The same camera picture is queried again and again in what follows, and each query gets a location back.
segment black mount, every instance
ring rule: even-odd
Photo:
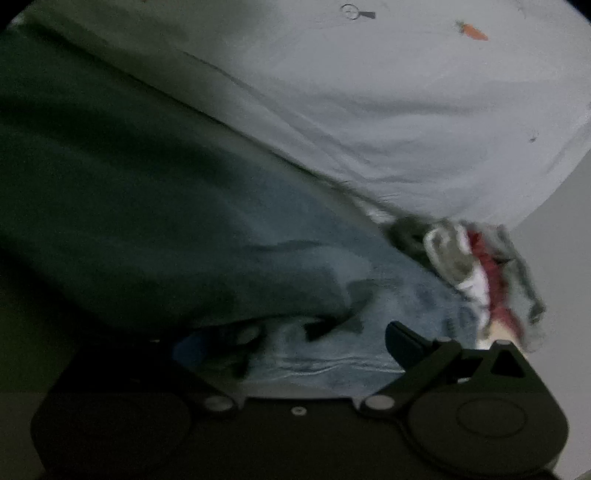
[[[399,322],[386,344],[407,372],[357,409],[257,398],[239,408],[160,343],[87,347],[31,435],[60,479],[554,478],[566,418],[514,345],[463,350]]]

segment embroidered carrot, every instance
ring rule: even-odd
[[[474,25],[464,22],[456,22],[456,24],[462,34],[467,35],[474,40],[488,40],[488,37],[476,27],[474,27]]]

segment clothing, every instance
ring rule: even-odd
[[[466,229],[443,220],[431,225],[423,239],[425,251],[439,275],[469,299],[479,329],[490,319],[489,286],[484,269],[472,255]]]
[[[480,261],[489,286],[491,324],[483,330],[478,348],[488,349],[495,340],[511,340],[521,347],[523,330],[505,305],[505,282],[501,267],[488,252],[482,233],[469,231],[468,237],[472,253]]]
[[[459,294],[282,158],[30,29],[2,34],[0,61],[0,244],[104,323],[152,335],[258,319],[245,382],[335,395],[401,371],[391,321],[475,344]],[[336,326],[306,329],[319,319]]]
[[[541,328],[541,320],[546,307],[540,298],[530,274],[527,263],[514,247],[503,226],[472,224],[472,229],[482,234],[485,248],[493,260],[499,265],[502,276],[503,304],[509,310],[519,327],[516,330],[523,348],[534,352],[544,343],[545,334]],[[507,314],[492,315],[504,318]]]
[[[394,207],[516,225],[591,148],[591,28],[564,0],[358,0],[375,18],[355,20],[345,3],[36,0],[27,14],[369,198],[377,220]]]

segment gray fabric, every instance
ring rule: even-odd
[[[400,371],[383,339],[393,320],[475,344],[452,288],[261,160],[278,157],[37,34],[5,32],[0,59],[2,246],[104,322],[267,318],[251,374],[277,376],[276,355],[341,394]],[[320,316],[342,324],[307,342],[300,325]]]

